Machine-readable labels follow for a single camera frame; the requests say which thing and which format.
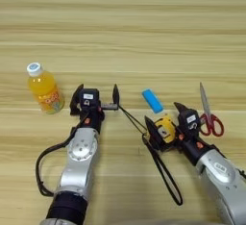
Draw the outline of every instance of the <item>bottle label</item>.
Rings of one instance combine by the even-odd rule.
[[[48,94],[36,95],[36,99],[39,102],[41,109],[46,113],[57,113],[62,109],[64,104],[63,96],[59,92],[57,86],[55,86]]]

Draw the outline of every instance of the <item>wire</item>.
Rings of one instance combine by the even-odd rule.
[[[49,190],[43,183],[43,181],[41,181],[41,178],[40,178],[40,162],[41,160],[46,156],[48,155],[49,153],[52,153],[54,151],[57,151],[63,147],[66,147],[69,142],[71,141],[72,138],[74,138],[75,136],[75,133],[77,131],[78,128],[81,127],[81,125],[84,123],[84,121],[86,120],[86,118],[88,117],[88,112],[85,114],[85,116],[83,117],[83,119],[78,123],[78,125],[73,128],[70,136],[62,143],[59,143],[59,144],[56,144],[56,145],[53,145],[51,147],[48,147],[47,149],[45,149],[40,155],[39,157],[37,158],[37,162],[36,162],[36,179],[37,179],[37,187],[40,191],[40,193],[43,195],[43,196],[47,196],[47,197],[52,197],[54,196],[54,192],[52,192],[51,190]]]
[[[119,108],[121,109],[121,111],[129,118],[129,120],[134,124],[134,126],[140,131],[140,133],[142,134],[142,141],[143,143],[146,145],[147,149],[149,150],[155,165],[160,173],[160,176],[162,177],[170,195],[172,196],[174,202],[178,205],[181,206],[183,204],[183,197],[181,195],[181,192],[177,186],[177,184],[175,183],[171,173],[169,172],[168,168],[166,167],[166,165],[164,164],[164,162],[162,161],[162,159],[160,158],[158,152],[152,147],[152,145],[150,144],[149,140],[146,138],[146,132],[147,132],[147,128],[144,127],[133,115],[131,115],[129,112],[127,112],[123,107],[119,106]],[[140,125],[144,130],[145,133],[143,133],[139,127],[136,125],[136,123],[138,125]],[[178,196],[175,194],[174,190],[172,189],[172,187],[168,184],[164,173],[167,175],[167,177],[169,178],[172,186],[174,187],[174,189],[176,190],[176,192],[178,193]]]
[[[119,105],[119,109],[128,117],[128,119],[134,124],[134,126],[139,130],[139,132],[141,133],[141,134],[145,134],[144,132],[142,132],[140,129],[139,129],[139,127],[136,125],[136,123],[139,125],[139,126],[141,126],[143,129],[144,129],[144,131],[146,132],[147,131],[147,128],[145,127],[145,126],[143,126],[143,124],[142,123],[140,123],[133,115],[131,115],[129,112],[127,112],[123,107],[121,107],[120,105]]]
[[[156,167],[158,168],[158,171],[160,173],[160,176],[162,177],[170,195],[172,196],[174,202],[178,205],[181,206],[183,204],[183,197],[181,195],[181,192],[176,184],[176,182],[174,181],[171,173],[169,172],[168,168],[166,167],[165,163],[162,161],[162,159],[160,158],[159,154],[153,149],[153,147],[149,144],[149,141],[145,138],[145,135],[142,136],[142,140],[144,142],[144,144],[147,146],[149,152],[151,153],[151,156],[156,164]],[[178,197],[176,196],[176,194],[174,193],[172,187],[168,184],[165,176],[164,176],[164,172],[166,173],[167,177],[169,178],[171,184],[173,185],[174,189],[176,190],[176,192],[178,193]]]
[[[244,170],[237,169],[239,171],[239,174],[246,180],[246,174]]]

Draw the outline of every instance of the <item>wooden table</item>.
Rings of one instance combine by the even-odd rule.
[[[61,142],[78,118],[68,105],[75,88],[99,88],[110,102],[117,83],[122,105],[143,121],[158,118],[141,96],[152,88],[168,110],[178,101],[202,109],[199,82],[226,134],[210,137],[246,168],[246,0],[0,0],[0,223],[34,225],[51,203],[37,190],[35,162]],[[66,99],[55,115],[39,111],[27,89],[26,65],[41,62]],[[107,112],[101,159],[86,225],[140,218],[219,221],[194,168],[176,151],[162,158],[184,205],[178,208],[138,132],[121,112]],[[55,188],[65,151],[46,158],[43,176]]]

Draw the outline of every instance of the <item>orange juice bottle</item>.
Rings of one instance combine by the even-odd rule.
[[[33,62],[27,66],[29,73],[28,86],[33,92],[41,109],[46,113],[57,113],[63,105],[64,99],[53,75],[42,69],[40,63]]]

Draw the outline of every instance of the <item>blue object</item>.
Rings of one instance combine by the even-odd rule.
[[[146,89],[142,92],[143,97],[151,107],[154,113],[160,113],[163,111],[163,104],[151,89]]]

